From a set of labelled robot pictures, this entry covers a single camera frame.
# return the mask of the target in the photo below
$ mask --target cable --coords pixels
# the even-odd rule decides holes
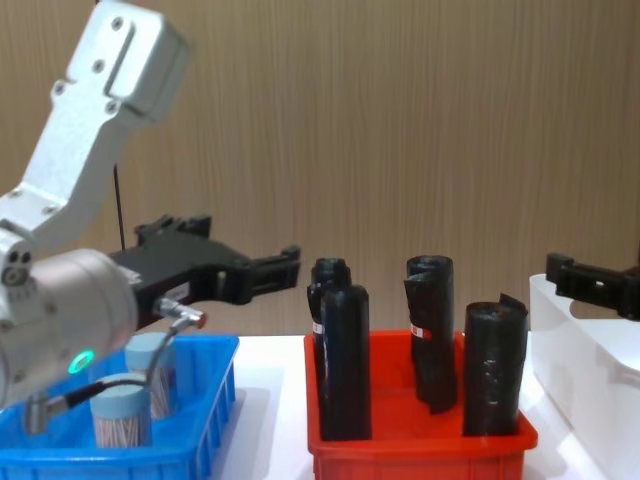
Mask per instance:
[[[108,390],[109,388],[119,387],[122,385],[137,385],[140,387],[145,387],[145,383],[142,380],[134,380],[134,379],[120,379],[114,380],[111,382],[95,382],[91,385],[87,385],[86,387],[79,388],[78,390],[74,390],[73,392],[69,392],[66,395],[63,395],[63,398],[67,404],[67,409],[72,409],[73,407],[80,405],[83,402],[95,397],[96,395]]]
[[[122,219],[122,199],[120,198],[120,181],[118,179],[118,167],[113,167],[113,186],[116,191],[116,209],[118,213],[118,229],[120,230],[120,248],[126,248],[124,241],[124,220]]]
[[[178,335],[183,330],[186,330],[189,327],[202,328],[206,322],[206,315],[191,315],[191,314],[183,314],[180,318],[178,318],[173,324],[169,327],[166,335],[156,348],[156,351],[153,352],[153,357],[151,357],[151,362],[149,362],[149,368],[147,368],[147,386],[151,386],[151,382],[153,380],[153,374],[155,373],[156,367],[158,366],[158,362],[160,361],[160,356],[162,352],[164,352],[167,345],[173,337]]]

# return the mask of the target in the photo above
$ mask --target robotic arm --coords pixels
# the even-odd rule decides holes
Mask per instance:
[[[251,260],[209,241],[208,217],[138,227],[138,246],[111,257],[78,250],[34,262],[88,226],[130,132],[166,115],[187,57],[162,15],[95,7],[68,79],[54,84],[24,178],[0,198],[0,408],[122,348],[161,316],[195,311],[183,303],[244,304],[295,286],[299,249]]]

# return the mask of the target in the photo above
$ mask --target blue cylindrical object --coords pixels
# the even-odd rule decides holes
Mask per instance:
[[[124,350],[127,368],[136,373],[146,374],[155,351],[165,334],[161,332],[143,333],[134,336]],[[173,340],[160,354],[151,382],[151,416],[164,419],[177,408],[176,389],[176,348]]]
[[[120,373],[102,378],[103,383],[119,380],[144,382],[144,375]],[[90,400],[96,445],[128,448],[151,445],[151,396],[142,385],[118,385]]]

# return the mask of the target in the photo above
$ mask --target silver cylinder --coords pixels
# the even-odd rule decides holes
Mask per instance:
[[[33,318],[0,334],[0,408],[122,348],[137,328],[133,291],[106,255],[72,251],[37,262],[31,274],[35,292],[20,301],[33,303]],[[11,307],[0,304],[0,318],[19,311]]]

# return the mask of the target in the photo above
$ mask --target white plastic bin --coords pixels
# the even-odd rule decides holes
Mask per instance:
[[[544,275],[530,289],[540,383],[608,476],[640,479],[640,322],[577,319]]]

